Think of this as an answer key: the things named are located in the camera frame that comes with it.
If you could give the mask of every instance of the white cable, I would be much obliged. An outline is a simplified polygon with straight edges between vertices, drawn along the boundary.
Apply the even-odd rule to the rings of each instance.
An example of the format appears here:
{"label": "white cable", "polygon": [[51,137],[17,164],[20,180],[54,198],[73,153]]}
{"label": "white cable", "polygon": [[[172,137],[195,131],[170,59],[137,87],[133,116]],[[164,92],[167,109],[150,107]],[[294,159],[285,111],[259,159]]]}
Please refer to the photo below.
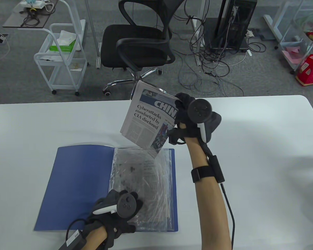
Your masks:
{"label": "white cable", "polygon": [[7,53],[6,53],[3,57],[0,58],[0,60],[4,59],[4,58],[9,54],[9,52],[10,52],[10,46],[9,46],[8,41],[7,41],[7,38],[5,38],[5,40],[6,40],[6,42],[7,42],[8,51],[7,51]]}
{"label": "white cable", "polygon": [[240,61],[240,62],[238,62],[238,63],[235,63],[235,64],[231,64],[231,65],[218,65],[218,66],[222,66],[222,67],[227,67],[227,66],[234,66],[234,65],[238,65],[239,63],[242,63],[243,62],[243,60],[245,60],[245,58],[246,58],[246,55],[247,55],[247,53],[245,53],[245,56],[244,56],[244,58]]}
{"label": "white cable", "polygon": [[[46,7],[47,5],[52,5],[52,9],[51,10],[48,10],[48,8]],[[47,12],[52,12],[53,11],[53,8],[54,8],[54,4],[53,3],[46,3],[45,4],[45,9]]]}

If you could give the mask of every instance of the chrome chair base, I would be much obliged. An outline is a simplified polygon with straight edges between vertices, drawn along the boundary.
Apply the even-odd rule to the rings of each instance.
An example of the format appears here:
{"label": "chrome chair base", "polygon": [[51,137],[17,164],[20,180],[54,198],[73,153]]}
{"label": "chrome chair base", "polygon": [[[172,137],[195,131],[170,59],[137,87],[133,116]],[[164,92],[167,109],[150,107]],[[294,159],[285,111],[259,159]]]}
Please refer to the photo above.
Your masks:
{"label": "chrome chair base", "polygon": [[131,97],[130,97],[130,100],[132,100],[132,97],[133,97],[133,95],[134,95],[134,93],[135,93],[135,87],[136,87],[136,85],[137,85],[137,82],[138,82],[139,80],[141,80],[141,79],[144,79],[146,76],[148,76],[148,75],[150,75],[150,74],[152,74],[152,73],[154,73],[154,72],[157,72],[158,75],[162,75],[162,69],[157,68],[157,67],[146,71],[146,72],[143,73],[142,75],[140,75],[140,72],[132,72],[132,71],[130,71],[131,75],[133,76],[132,79],[117,80],[117,81],[109,82],[109,83],[107,84],[107,86],[105,86],[105,87],[103,88],[103,94],[104,94],[105,96],[111,95],[111,92],[110,92],[109,89],[108,89],[108,88],[111,87],[111,86],[115,86],[115,85],[117,85],[117,84],[121,85],[121,84],[133,83],[133,84],[134,84],[134,87],[133,87],[133,89],[132,89],[132,93],[131,93]]}

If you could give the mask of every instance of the black glove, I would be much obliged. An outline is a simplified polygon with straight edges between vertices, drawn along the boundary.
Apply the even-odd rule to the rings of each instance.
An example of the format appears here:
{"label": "black glove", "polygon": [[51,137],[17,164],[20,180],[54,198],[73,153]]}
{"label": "black glove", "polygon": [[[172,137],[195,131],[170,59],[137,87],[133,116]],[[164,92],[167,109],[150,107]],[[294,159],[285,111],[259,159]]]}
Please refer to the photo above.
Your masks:
{"label": "black glove", "polygon": [[[175,118],[175,124],[178,128],[172,129],[168,132],[169,142],[173,145],[175,144],[185,144],[177,142],[178,138],[184,141],[184,137],[191,137],[191,138],[200,138],[201,132],[200,129],[197,127],[196,123],[193,123],[189,116],[188,116],[188,107],[189,104],[195,100],[192,96],[185,94],[185,93],[178,93],[175,95],[176,98],[179,100],[175,101],[176,108],[178,112]],[[179,124],[185,124],[185,129],[180,129]]]}
{"label": "black glove", "polygon": [[102,205],[113,205],[114,200],[118,200],[119,197],[122,194],[128,193],[126,190],[121,191],[118,193],[115,190],[111,190],[106,198],[99,199],[93,209],[91,215],[87,218],[87,223],[85,225],[84,230],[82,231],[82,235],[84,238],[93,230],[100,228],[102,226],[105,227],[107,231],[107,239],[104,241],[104,243],[101,245],[102,249],[107,250],[108,248],[112,247],[114,245],[114,239],[117,239],[120,237],[122,233],[134,233],[136,228],[134,225],[129,225],[128,221],[131,220],[133,217],[136,216],[136,214],[141,209],[143,202],[141,200],[138,200],[138,194],[136,192],[131,192],[130,194],[135,198],[136,200],[136,210],[133,215],[131,215],[128,218],[121,218],[118,213],[105,213],[105,214],[99,214],[95,215],[93,214],[94,211],[99,209],[100,204]]}

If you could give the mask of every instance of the pink paper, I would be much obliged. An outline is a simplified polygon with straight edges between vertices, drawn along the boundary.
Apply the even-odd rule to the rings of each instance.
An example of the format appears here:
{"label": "pink paper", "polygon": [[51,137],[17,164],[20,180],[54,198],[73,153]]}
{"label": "pink paper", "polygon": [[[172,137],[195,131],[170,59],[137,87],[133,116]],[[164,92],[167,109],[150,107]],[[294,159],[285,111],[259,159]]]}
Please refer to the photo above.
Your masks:
{"label": "pink paper", "polygon": [[286,47],[286,51],[289,52],[289,53],[291,53],[291,52],[299,53],[300,46],[298,46],[298,47]]}
{"label": "pink paper", "polygon": [[287,59],[289,59],[289,61],[293,64],[299,64],[302,62],[302,55],[299,53],[295,53],[295,52],[287,52],[285,50],[282,51],[283,54],[285,55],[285,57]]}

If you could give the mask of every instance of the black office chair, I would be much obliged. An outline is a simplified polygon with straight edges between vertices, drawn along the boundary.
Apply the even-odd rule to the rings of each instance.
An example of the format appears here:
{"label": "black office chair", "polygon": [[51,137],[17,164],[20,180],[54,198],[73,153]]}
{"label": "black office chair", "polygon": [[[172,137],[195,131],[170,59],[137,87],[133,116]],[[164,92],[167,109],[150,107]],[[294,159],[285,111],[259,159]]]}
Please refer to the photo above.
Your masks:
{"label": "black office chair", "polygon": [[[106,96],[110,95],[108,88],[117,84],[134,83],[131,98],[137,82],[153,72],[162,74],[159,66],[175,61],[169,41],[172,38],[169,22],[175,11],[184,0],[119,0],[118,7],[125,19],[130,23],[108,26],[103,34],[101,62],[108,68],[130,68],[133,76],[128,80],[117,80],[107,84],[103,89]],[[153,9],[163,23],[163,30],[153,27],[138,26],[125,11],[124,4],[133,2],[146,5]],[[140,74],[144,67],[153,69]]]}

